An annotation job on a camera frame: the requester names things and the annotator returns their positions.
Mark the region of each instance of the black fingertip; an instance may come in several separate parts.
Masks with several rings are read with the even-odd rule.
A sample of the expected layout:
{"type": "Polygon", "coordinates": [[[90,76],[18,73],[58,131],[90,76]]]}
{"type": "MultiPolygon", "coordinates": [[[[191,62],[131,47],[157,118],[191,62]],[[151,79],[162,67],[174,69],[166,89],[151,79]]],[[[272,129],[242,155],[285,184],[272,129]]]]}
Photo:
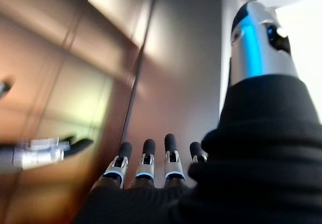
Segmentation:
{"type": "Polygon", "coordinates": [[[173,153],[175,150],[177,150],[177,144],[175,136],[172,133],[168,133],[165,137],[165,150],[170,151],[170,153],[173,153]]]}
{"type": "Polygon", "coordinates": [[[127,157],[128,160],[130,160],[132,154],[132,145],[129,142],[123,142],[120,145],[118,156],[119,157],[127,157]]]}
{"type": "Polygon", "coordinates": [[[155,154],[155,142],[153,139],[147,139],[144,142],[142,154],[154,155],[155,154]]]}
{"type": "Polygon", "coordinates": [[[190,154],[191,154],[192,159],[195,155],[201,156],[203,154],[203,150],[201,148],[201,143],[199,143],[199,142],[191,143],[190,144],[190,154]]]}

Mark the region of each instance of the silver metal fitting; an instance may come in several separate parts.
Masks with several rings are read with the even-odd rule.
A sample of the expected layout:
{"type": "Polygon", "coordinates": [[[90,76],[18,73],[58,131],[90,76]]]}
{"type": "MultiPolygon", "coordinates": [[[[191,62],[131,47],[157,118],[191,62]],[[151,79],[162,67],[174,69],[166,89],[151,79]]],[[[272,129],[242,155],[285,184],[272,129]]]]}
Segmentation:
{"type": "Polygon", "coordinates": [[[135,176],[140,176],[140,175],[148,175],[154,180],[154,156],[150,155],[150,163],[145,164],[144,159],[146,155],[142,154],[142,158],[140,160],[140,163],[137,167],[136,174],[135,176]]]}
{"type": "Polygon", "coordinates": [[[60,162],[64,159],[64,151],[60,148],[46,148],[44,150],[25,150],[15,148],[13,164],[17,168],[31,169],[43,165],[60,162]]]}
{"type": "MultiPolygon", "coordinates": [[[[204,162],[207,162],[207,157],[205,155],[201,155],[201,157],[203,158],[204,162]]],[[[198,161],[198,156],[194,155],[192,158],[192,162],[197,163],[198,161]]]]}
{"type": "Polygon", "coordinates": [[[126,172],[127,172],[129,162],[128,162],[127,157],[124,157],[123,161],[122,161],[122,164],[121,164],[121,167],[116,167],[115,162],[117,161],[118,158],[119,158],[119,156],[116,156],[114,158],[114,160],[109,164],[109,166],[107,167],[107,169],[106,169],[106,171],[104,172],[103,175],[110,174],[110,173],[118,174],[121,177],[120,188],[123,188],[124,179],[125,179],[125,176],[126,176],[126,172]]]}
{"type": "Polygon", "coordinates": [[[183,174],[182,165],[180,161],[180,157],[178,151],[175,150],[176,161],[170,162],[170,151],[166,152],[166,161],[165,161],[165,178],[167,178],[171,174],[181,175],[183,178],[185,175],[183,174]]]}

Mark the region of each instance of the white wall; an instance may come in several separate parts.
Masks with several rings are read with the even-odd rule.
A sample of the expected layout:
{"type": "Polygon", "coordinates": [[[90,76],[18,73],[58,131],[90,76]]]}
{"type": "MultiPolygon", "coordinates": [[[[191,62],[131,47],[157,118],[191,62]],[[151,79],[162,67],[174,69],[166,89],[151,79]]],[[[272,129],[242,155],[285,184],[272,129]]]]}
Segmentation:
{"type": "Polygon", "coordinates": [[[156,0],[126,140],[133,145],[127,184],[147,138],[156,141],[156,186],[164,183],[164,136],[177,137],[187,171],[189,145],[217,126],[221,0],[156,0]]]}
{"type": "Polygon", "coordinates": [[[300,0],[276,10],[277,18],[289,35],[292,57],[299,78],[306,84],[322,120],[322,61],[320,30],[322,0],[300,0]]]}

